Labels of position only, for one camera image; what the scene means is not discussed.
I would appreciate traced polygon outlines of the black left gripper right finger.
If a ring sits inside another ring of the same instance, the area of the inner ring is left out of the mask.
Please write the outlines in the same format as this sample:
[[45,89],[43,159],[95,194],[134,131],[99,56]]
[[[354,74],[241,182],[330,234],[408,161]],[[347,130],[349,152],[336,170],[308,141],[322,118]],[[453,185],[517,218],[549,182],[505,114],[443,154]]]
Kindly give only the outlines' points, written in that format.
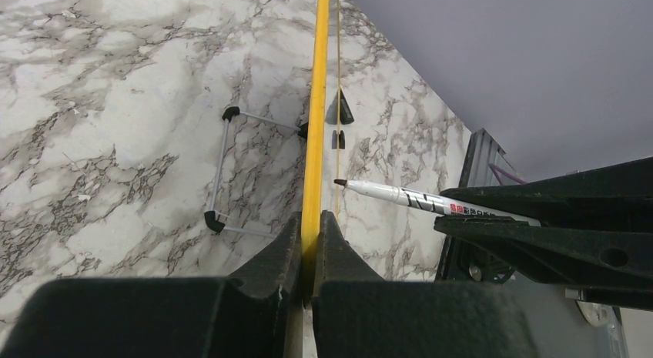
[[320,357],[536,357],[516,299],[492,284],[388,281],[320,218],[313,331]]

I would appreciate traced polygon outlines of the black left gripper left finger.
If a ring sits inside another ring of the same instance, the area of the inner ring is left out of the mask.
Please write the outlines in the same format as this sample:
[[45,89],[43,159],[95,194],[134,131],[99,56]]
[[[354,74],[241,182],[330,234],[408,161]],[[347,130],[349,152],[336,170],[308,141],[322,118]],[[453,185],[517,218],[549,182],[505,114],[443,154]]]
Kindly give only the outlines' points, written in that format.
[[3,357],[298,357],[301,215],[227,276],[59,279],[25,304]]

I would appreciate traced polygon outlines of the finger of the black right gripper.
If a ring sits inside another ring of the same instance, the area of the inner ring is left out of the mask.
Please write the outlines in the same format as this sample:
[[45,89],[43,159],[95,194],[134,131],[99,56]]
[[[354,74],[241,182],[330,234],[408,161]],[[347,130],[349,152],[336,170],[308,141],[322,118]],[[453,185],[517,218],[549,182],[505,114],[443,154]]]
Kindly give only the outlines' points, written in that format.
[[553,226],[650,229],[652,158],[523,185],[446,189],[441,195]]
[[500,216],[443,216],[434,228],[537,283],[576,289],[585,302],[652,309],[650,233],[530,226]]

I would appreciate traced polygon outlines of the white brown whiteboard marker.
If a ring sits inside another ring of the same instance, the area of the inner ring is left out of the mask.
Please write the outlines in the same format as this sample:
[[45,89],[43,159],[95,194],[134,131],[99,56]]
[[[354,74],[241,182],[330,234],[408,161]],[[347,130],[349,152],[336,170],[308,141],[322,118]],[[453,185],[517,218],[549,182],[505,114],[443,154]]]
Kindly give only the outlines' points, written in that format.
[[526,222],[530,226],[541,226],[541,223],[537,219],[531,217],[399,186],[348,179],[335,179],[333,182],[338,186],[342,186],[363,196],[391,202],[399,206],[419,209],[424,212],[436,213],[442,216],[501,216]]

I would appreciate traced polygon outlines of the yellow framed whiteboard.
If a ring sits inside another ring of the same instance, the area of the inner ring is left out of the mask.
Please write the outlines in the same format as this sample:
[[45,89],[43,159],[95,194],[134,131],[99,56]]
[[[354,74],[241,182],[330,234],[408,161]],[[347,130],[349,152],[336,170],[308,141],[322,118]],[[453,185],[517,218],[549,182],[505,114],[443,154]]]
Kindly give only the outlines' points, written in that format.
[[325,183],[324,152],[327,127],[327,77],[329,70],[330,17],[340,21],[340,0],[316,0],[312,79],[306,139],[301,216],[301,283],[304,292],[313,293],[317,280],[319,235],[322,212],[330,208],[331,194]]

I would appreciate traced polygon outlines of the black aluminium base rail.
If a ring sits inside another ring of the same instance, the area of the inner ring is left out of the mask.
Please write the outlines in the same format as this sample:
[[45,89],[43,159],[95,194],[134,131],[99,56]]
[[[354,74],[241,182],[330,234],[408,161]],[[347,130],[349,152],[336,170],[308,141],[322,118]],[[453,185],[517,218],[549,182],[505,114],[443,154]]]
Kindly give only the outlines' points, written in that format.
[[621,177],[646,165],[525,182],[492,136],[475,132],[434,226],[447,236],[441,279],[499,283],[542,357],[626,357],[618,307],[650,303],[652,234],[630,229],[646,196]]

